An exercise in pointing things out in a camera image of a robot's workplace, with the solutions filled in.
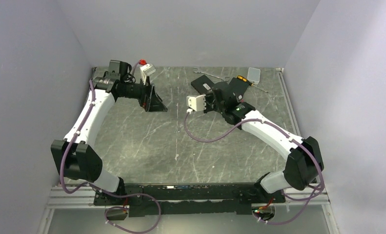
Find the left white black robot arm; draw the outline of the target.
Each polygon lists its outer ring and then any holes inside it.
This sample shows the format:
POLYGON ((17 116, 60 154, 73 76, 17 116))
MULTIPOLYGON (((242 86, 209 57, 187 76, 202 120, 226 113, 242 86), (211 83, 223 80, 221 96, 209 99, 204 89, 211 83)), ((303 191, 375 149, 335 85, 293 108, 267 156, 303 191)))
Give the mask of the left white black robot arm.
POLYGON ((150 82, 156 71, 151 63, 139 60, 131 66, 127 62, 111 60, 101 77, 89 81, 86 103, 72 129, 61 140, 54 140, 51 153, 60 176, 62 189, 72 194, 65 179, 81 180, 78 187, 88 185, 115 205, 125 201, 126 191, 122 178, 108 172, 102 159, 93 149, 102 123, 119 98, 136 99, 146 112, 166 112, 167 107, 150 82))

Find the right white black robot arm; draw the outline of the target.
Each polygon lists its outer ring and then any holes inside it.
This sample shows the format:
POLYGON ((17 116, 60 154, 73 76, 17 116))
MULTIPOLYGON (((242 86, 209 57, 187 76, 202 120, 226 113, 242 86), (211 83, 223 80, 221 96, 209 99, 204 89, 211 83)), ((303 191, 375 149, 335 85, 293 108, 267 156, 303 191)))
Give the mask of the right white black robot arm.
POLYGON ((242 94, 227 82, 202 83, 197 88, 199 104, 191 106, 204 113, 215 111, 231 124, 265 142, 285 160, 283 169, 267 173, 256 182, 255 197, 267 202, 274 192, 288 188, 304 190, 315 178, 320 179, 318 192, 325 188, 324 165, 318 141, 286 131, 267 119, 254 106, 242 101, 242 94))

